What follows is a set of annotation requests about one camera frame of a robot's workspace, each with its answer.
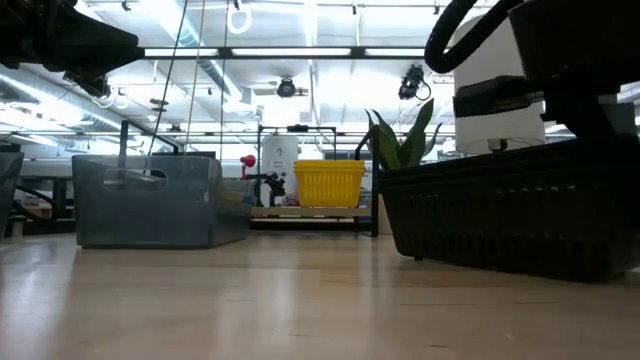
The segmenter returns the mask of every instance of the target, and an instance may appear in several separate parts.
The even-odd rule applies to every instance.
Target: wooden floor
[[[207,251],[0,246],[0,359],[634,359],[640,279],[583,285],[254,235]]]

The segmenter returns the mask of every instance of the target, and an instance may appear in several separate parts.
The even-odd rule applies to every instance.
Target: red knob
[[[253,155],[247,155],[240,158],[240,162],[247,165],[247,167],[254,167],[256,165],[256,157]]]

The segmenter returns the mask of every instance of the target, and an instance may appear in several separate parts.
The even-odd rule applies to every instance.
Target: white machine
[[[261,173],[275,172],[284,179],[284,190],[287,194],[298,192],[294,165],[299,157],[298,137],[273,134],[265,139],[262,146]],[[269,186],[262,185],[260,190],[263,204],[269,203]]]

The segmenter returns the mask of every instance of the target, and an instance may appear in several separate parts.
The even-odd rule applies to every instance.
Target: black hose
[[[48,202],[51,205],[51,217],[50,218],[43,218],[41,216],[38,216],[34,213],[32,213],[31,211],[27,210],[24,208],[24,206],[22,206],[19,202],[13,200],[13,209],[20,215],[26,217],[29,220],[32,221],[37,221],[37,222],[49,222],[49,221],[56,221],[59,217],[60,217],[60,209],[58,208],[58,205],[56,205],[56,203],[53,201],[53,199],[51,199],[50,197],[41,194],[35,190],[26,188],[22,185],[16,185],[16,189],[20,190],[20,191],[24,191],[27,194],[31,194],[37,198],[40,198],[46,202]]]
[[[454,0],[433,27],[424,49],[424,61],[431,70],[444,74],[465,62],[509,16],[509,10],[525,0],[500,0],[457,44],[445,50],[453,33],[478,0]]]

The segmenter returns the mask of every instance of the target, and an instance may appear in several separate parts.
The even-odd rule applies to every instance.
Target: translucent storage bin
[[[205,248],[239,240],[250,207],[224,191],[221,176],[210,158],[74,156],[78,244]]]
[[[23,158],[22,153],[0,153],[0,241],[4,239]]]

